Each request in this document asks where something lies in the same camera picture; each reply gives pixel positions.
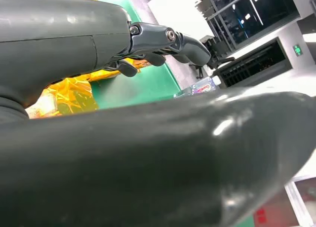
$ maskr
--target window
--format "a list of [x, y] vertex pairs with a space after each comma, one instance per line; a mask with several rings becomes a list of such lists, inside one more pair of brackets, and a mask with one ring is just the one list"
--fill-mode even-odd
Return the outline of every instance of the window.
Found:
[[225, 41], [231, 51], [256, 40], [259, 33], [271, 32], [277, 28], [276, 23], [299, 16], [293, 0], [237, 0], [228, 7], [235, 0], [200, 1], [204, 6], [209, 1], [208, 7], [197, 8], [216, 36], [214, 41]]

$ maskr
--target colorful packaging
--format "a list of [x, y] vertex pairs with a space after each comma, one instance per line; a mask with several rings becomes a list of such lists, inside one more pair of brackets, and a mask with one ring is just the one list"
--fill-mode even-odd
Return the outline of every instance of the colorful packaging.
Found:
[[194, 85], [185, 88], [184, 90], [175, 94], [173, 97], [179, 98], [182, 96], [206, 93], [209, 91], [214, 91], [215, 89], [216, 89], [216, 85], [215, 85], [214, 81], [212, 81], [212, 79], [210, 77], [206, 77], [200, 81], [198, 81]]

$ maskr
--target gray robotic arm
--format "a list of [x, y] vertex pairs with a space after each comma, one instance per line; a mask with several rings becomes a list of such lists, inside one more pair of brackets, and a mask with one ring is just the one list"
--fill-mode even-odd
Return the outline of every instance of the gray robotic arm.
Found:
[[110, 3], [1, 0], [1, 9], [0, 96], [24, 108], [66, 77], [103, 68], [135, 75], [132, 65], [121, 61], [126, 57], [154, 65], [162, 65], [166, 54], [187, 56], [197, 65], [210, 58], [200, 42], [168, 27], [132, 25], [125, 10]]

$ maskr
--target white wall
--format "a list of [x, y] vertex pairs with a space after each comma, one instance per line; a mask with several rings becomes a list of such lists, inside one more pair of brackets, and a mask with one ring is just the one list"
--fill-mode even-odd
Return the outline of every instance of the white wall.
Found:
[[310, 0], [293, 0], [302, 19], [313, 13]]

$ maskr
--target robotic hand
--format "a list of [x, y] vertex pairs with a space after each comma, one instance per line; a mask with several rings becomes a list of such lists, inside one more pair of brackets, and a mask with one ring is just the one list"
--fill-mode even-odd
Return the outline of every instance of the robotic hand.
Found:
[[[163, 55], [172, 55], [181, 63], [190, 61], [203, 66], [207, 63], [211, 55], [198, 40], [173, 31], [166, 26], [136, 22], [130, 26], [132, 46], [128, 54], [135, 60], [146, 59], [154, 65], [165, 63]], [[105, 70], [119, 70], [125, 76], [134, 76], [137, 69], [125, 61], [112, 63]]]

